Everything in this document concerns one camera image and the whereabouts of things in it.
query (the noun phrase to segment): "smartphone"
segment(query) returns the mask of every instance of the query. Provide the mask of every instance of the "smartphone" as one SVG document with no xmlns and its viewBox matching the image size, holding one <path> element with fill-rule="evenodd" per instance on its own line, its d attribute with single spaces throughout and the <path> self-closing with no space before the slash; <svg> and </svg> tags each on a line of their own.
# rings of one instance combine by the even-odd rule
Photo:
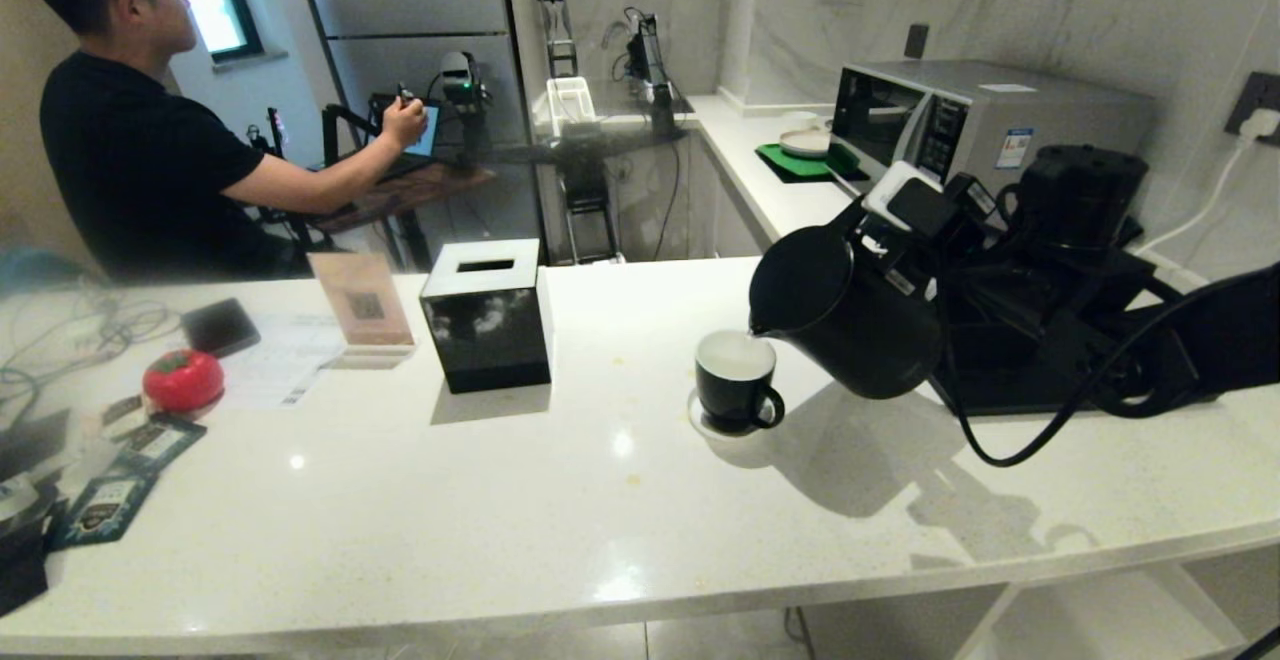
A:
<svg viewBox="0 0 1280 660">
<path fill-rule="evenodd" d="M 193 350 L 225 358 L 261 340 L 253 321 L 234 297 L 182 315 L 182 331 Z"/>
</svg>

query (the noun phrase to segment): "microwave oven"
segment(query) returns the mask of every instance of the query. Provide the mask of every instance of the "microwave oven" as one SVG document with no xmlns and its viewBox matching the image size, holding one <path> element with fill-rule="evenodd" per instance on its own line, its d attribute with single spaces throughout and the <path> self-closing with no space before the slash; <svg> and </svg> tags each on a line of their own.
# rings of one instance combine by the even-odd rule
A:
<svg viewBox="0 0 1280 660">
<path fill-rule="evenodd" d="M 1134 153 L 1153 119 L 1144 95 L 977 60 L 851 64 L 827 168 L 864 191 L 906 160 L 938 182 L 969 173 L 995 194 L 1047 145 Z"/>
</svg>

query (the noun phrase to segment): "man's right arm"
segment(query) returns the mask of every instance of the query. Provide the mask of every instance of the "man's right arm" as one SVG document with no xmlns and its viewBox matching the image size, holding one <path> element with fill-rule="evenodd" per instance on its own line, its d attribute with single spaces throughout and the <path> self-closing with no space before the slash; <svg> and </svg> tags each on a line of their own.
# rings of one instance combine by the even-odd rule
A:
<svg viewBox="0 0 1280 660">
<path fill-rule="evenodd" d="M 306 171 L 285 160 L 266 155 L 243 180 L 227 187 L 224 196 L 242 203 L 264 205 L 294 214 L 332 214 L 360 198 L 375 185 L 426 128 L 421 100 L 397 104 L 383 113 L 383 132 L 360 153 L 325 168 Z"/>
</svg>

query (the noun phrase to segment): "black electric kettle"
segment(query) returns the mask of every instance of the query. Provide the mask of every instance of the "black electric kettle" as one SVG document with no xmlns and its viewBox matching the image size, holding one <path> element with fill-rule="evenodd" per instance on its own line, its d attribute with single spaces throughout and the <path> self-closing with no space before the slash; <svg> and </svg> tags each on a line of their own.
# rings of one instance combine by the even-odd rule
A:
<svg viewBox="0 0 1280 660">
<path fill-rule="evenodd" d="M 884 399 L 928 379 L 942 329 L 933 304 L 891 285 L 858 244 L 864 217 L 855 201 L 769 247 L 751 278 L 750 329 L 790 342 L 855 394 Z"/>
</svg>

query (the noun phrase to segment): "paper document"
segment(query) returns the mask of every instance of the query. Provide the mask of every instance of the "paper document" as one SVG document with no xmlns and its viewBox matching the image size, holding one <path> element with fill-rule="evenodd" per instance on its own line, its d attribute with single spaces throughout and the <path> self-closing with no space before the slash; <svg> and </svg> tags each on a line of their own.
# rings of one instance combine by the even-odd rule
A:
<svg viewBox="0 0 1280 660">
<path fill-rule="evenodd" d="M 223 408 L 292 408 L 347 347 L 333 315 L 255 315 L 253 324 L 262 340 L 221 359 Z"/>
</svg>

